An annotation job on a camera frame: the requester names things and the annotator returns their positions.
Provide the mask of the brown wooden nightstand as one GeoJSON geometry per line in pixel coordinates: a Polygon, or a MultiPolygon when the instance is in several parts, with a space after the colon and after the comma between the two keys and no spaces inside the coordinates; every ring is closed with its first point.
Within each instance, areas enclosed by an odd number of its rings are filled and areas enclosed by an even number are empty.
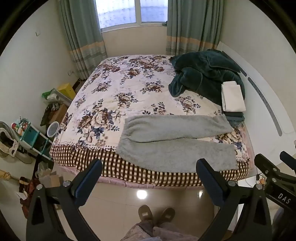
{"type": "Polygon", "coordinates": [[[66,115],[68,110],[68,107],[65,104],[62,104],[59,106],[58,110],[55,110],[50,113],[49,115],[49,124],[57,121],[58,123],[61,123],[64,116],[66,115]]]}

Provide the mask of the white bag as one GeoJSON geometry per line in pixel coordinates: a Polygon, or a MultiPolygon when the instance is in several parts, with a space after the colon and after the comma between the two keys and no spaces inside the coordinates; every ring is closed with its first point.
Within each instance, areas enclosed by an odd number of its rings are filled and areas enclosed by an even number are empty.
{"type": "Polygon", "coordinates": [[[30,153],[20,144],[14,131],[3,121],[1,121],[1,158],[17,158],[24,164],[31,164],[30,153]]]}

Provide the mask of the white bucket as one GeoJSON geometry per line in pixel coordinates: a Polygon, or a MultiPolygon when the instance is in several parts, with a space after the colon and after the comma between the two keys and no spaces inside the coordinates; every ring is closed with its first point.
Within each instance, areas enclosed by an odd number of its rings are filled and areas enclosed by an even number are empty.
{"type": "Polygon", "coordinates": [[[47,136],[49,138],[54,137],[58,132],[59,128],[60,128],[60,124],[57,121],[52,122],[47,129],[47,136]]]}

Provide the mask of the person's legs grey pants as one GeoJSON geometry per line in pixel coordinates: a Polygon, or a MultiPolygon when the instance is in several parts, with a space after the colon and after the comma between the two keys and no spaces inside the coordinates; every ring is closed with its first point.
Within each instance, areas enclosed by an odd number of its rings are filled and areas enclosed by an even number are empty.
{"type": "Polygon", "coordinates": [[[198,240],[196,236],[183,233],[173,223],[164,222],[155,226],[145,220],[134,225],[121,240],[198,240]]]}

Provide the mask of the window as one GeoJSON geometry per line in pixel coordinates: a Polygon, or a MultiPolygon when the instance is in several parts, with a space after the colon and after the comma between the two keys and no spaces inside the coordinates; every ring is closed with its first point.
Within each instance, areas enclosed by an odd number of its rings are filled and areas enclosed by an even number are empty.
{"type": "Polygon", "coordinates": [[[103,32],[162,26],[168,20],[168,1],[96,1],[99,25],[103,32]]]}

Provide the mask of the teal shelf unit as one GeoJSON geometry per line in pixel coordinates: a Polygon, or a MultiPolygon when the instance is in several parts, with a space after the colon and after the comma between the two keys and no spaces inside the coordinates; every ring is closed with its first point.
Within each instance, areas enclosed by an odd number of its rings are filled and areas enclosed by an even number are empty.
{"type": "Polygon", "coordinates": [[[22,144],[26,144],[30,150],[33,150],[40,156],[52,160],[50,156],[52,141],[34,127],[29,120],[20,117],[19,120],[11,124],[11,127],[20,138],[22,144]]]}

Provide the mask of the right green curtain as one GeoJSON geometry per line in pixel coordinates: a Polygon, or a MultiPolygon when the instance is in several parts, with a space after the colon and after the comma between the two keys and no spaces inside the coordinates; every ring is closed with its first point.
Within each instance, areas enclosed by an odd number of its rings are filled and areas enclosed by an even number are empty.
{"type": "Polygon", "coordinates": [[[177,56],[217,48],[224,4],[223,0],[168,1],[166,54],[177,56]]]}

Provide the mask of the grey fleece pants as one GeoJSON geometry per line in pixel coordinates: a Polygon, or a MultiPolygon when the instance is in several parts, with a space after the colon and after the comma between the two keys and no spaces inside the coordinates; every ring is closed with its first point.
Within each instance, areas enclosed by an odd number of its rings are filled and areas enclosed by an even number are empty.
{"type": "Polygon", "coordinates": [[[215,171],[237,169],[233,144],[205,140],[232,131],[225,115],[137,115],[125,120],[116,153],[160,172],[194,173],[202,158],[215,171]]]}

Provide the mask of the white bed headboard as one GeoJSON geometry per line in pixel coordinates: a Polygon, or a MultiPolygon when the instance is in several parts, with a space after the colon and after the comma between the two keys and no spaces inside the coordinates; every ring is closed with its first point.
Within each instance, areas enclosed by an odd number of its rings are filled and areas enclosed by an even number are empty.
{"type": "Polygon", "coordinates": [[[263,154],[275,165],[280,152],[295,154],[295,129],[280,99],[261,76],[238,53],[223,42],[218,50],[226,53],[241,68],[245,87],[245,125],[255,154],[263,154]]]}

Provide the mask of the right grey slipper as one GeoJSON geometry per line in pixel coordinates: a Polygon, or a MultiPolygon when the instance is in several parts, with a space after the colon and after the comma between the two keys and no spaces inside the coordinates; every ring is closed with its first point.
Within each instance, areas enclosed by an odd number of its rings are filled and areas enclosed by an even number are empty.
{"type": "Polygon", "coordinates": [[[171,207],[168,207],[166,208],[163,213],[161,214],[159,220],[158,220],[158,223],[159,224],[162,224],[162,223],[165,223],[165,222],[171,222],[174,217],[175,217],[175,210],[171,207]]]}

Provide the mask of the green curtain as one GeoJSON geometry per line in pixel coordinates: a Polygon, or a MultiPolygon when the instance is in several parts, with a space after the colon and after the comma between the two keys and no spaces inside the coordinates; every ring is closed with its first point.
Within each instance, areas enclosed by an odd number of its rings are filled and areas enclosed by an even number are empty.
{"type": "Polygon", "coordinates": [[[177,56],[217,48],[224,4],[223,0],[168,1],[166,54],[177,56]]]}
{"type": "Polygon", "coordinates": [[[107,58],[96,1],[58,1],[61,26],[81,79],[87,79],[107,58]]]}

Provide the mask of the yellow box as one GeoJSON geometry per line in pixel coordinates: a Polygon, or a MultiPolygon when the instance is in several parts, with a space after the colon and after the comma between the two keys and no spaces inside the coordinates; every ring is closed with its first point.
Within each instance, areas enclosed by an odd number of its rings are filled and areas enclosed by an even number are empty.
{"type": "Polygon", "coordinates": [[[76,93],[70,83],[60,85],[57,90],[70,100],[73,100],[76,96],[76,93]]]}

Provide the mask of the floral bed blanket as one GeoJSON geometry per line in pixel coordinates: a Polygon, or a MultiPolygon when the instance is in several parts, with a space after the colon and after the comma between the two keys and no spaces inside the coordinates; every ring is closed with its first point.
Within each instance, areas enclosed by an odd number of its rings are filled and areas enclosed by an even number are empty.
{"type": "Polygon", "coordinates": [[[174,77],[166,55],[102,61],[61,122],[53,160],[83,171],[99,159],[103,177],[154,187],[201,185],[201,158],[227,180],[245,178],[250,155],[244,124],[232,127],[220,106],[197,93],[173,97],[174,77]]]}

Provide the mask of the cardboard box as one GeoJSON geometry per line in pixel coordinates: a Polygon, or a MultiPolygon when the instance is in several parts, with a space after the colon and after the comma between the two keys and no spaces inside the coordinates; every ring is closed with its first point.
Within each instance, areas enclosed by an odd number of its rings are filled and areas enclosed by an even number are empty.
{"type": "Polygon", "coordinates": [[[46,169],[38,174],[38,178],[41,184],[46,188],[59,187],[60,177],[56,172],[52,172],[50,169],[46,169]]]}

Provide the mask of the left green curtain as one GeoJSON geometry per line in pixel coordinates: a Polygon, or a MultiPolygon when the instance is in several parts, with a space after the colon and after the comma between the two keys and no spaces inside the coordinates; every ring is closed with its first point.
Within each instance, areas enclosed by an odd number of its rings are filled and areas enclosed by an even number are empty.
{"type": "Polygon", "coordinates": [[[81,79],[87,79],[107,58],[96,1],[58,1],[61,26],[81,79]]]}

